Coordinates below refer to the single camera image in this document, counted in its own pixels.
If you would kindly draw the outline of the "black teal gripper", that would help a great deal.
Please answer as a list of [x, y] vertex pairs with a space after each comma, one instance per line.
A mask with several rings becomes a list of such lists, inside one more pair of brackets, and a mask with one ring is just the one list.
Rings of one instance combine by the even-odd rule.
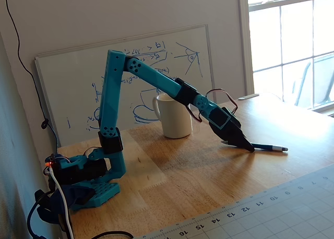
[[242, 131], [240, 121], [226, 107], [219, 107], [212, 102], [202, 110], [202, 116], [209, 122], [213, 132], [225, 144], [254, 152], [254, 146], [249, 142]]

